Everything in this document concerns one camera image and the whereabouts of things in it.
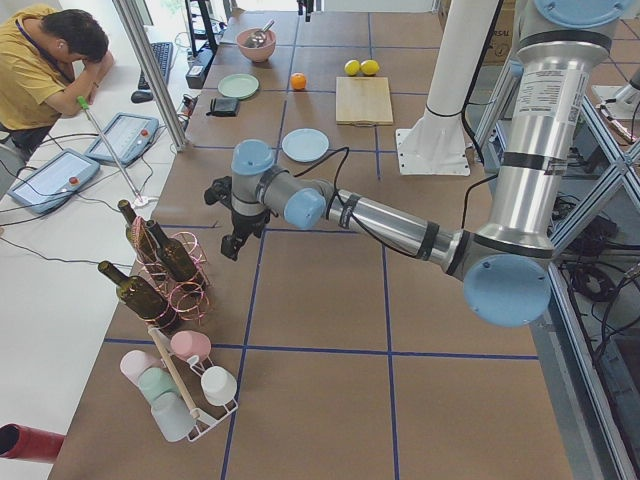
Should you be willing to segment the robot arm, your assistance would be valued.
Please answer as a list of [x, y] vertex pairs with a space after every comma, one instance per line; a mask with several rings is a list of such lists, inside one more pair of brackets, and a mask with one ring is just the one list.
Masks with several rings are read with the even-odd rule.
[[469, 308], [491, 324], [537, 320], [551, 297], [547, 267], [555, 248], [547, 229], [586, 87], [628, 7], [625, 1], [517, 3], [514, 46], [523, 73], [491, 211], [478, 230], [446, 230], [335, 182], [303, 180], [278, 166], [266, 143], [248, 139], [235, 147], [230, 175], [204, 195], [231, 212], [233, 231], [223, 238], [222, 253], [235, 258], [274, 214], [302, 230], [327, 219], [437, 264], [462, 282]]

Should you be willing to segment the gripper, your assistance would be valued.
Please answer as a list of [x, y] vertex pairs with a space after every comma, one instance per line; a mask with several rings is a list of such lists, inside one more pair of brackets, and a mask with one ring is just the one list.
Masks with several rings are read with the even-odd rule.
[[222, 237], [221, 253], [230, 260], [237, 260], [240, 249], [248, 240], [252, 237], [262, 237], [270, 218], [270, 210], [264, 210], [256, 215], [244, 215], [233, 211], [233, 232]]

